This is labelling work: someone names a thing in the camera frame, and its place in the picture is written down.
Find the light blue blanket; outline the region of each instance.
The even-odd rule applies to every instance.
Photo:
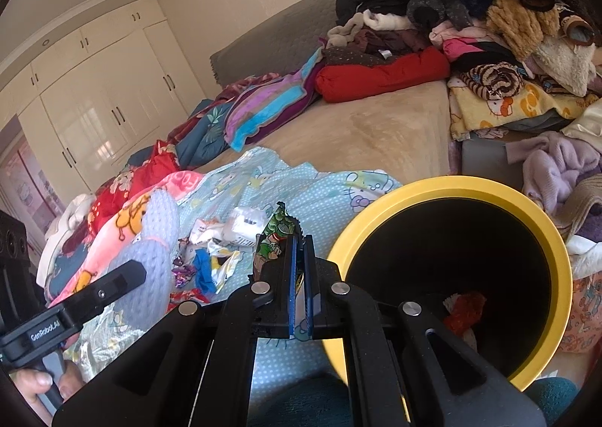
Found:
[[[342,230],[370,202],[399,187],[383,171],[318,172],[310,164],[290,167],[276,152],[256,147],[236,162],[206,175],[199,188],[179,206],[180,238],[189,235],[194,222],[212,217],[226,220],[234,207],[260,208],[271,216],[276,202],[297,218],[305,235],[314,238],[315,254],[326,258]],[[243,259],[217,295],[226,299],[248,284],[252,273],[251,248],[240,248]],[[89,380],[135,342],[143,331],[133,331],[119,311],[108,307],[85,325],[71,349],[84,378]],[[320,342],[306,341],[303,325],[294,339],[260,339],[255,357],[250,408],[268,396],[305,378],[332,368]]]

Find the red pillow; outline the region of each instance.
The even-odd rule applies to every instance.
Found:
[[[387,65],[329,65],[320,70],[315,84],[326,102],[345,102],[439,81],[449,75],[445,55],[430,46]]]

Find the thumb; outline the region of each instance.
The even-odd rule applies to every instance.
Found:
[[[46,393],[50,389],[52,377],[48,373],[33,369],[22,369],[17,372],[14,383],[21,395],[31,404],[37,399],[36,395]]]
[[[48,413],[37,395],[43,395],[52,386],[52,377],[48,373],[33,369],[21,369],[14,376],[14,385],[23,395],[31,409],[38,414],[46,425],[52,423],[52,416]]]

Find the yellow cartoon blanket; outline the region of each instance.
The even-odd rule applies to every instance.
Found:
[[[552,95],[540,86],[526,82],[525,89],[513,97],[485,101],[456,77],[452,77],[447,85],[450,88],[451,136],[457,141],[468,139],[472,130],[533,118],[550,109],[555,109],[563,118],[573,120],[598,99],[594,95],[585,98]]]

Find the black speaker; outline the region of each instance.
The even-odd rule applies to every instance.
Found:
[[[0,211],[0,334],[43,309],[35,297],[29,266],[25,225]]]

